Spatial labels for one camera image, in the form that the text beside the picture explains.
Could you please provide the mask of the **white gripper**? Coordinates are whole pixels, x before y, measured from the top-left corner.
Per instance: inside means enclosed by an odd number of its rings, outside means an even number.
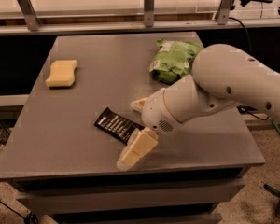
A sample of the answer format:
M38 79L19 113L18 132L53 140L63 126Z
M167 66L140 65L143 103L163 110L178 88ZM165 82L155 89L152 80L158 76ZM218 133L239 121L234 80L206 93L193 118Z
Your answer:
M164 100L165 89L160 89L148 98L141 98L130 103L130 107L142 112L143 130L135 129L122 150L117 161L121 171L130 170L145 157L157 144L159 135L173 133L178 122L172 117Z

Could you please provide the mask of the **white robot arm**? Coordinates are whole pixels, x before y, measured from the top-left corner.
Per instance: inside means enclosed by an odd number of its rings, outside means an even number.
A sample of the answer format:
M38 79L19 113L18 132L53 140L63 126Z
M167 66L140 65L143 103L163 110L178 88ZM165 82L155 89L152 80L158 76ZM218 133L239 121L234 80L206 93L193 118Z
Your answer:
M133 168L159 143L161 135L237 105L251 106L280 123L280 74L230 45L202 49L188 75L131 103L141 113L145 128L132 132L118 168Z

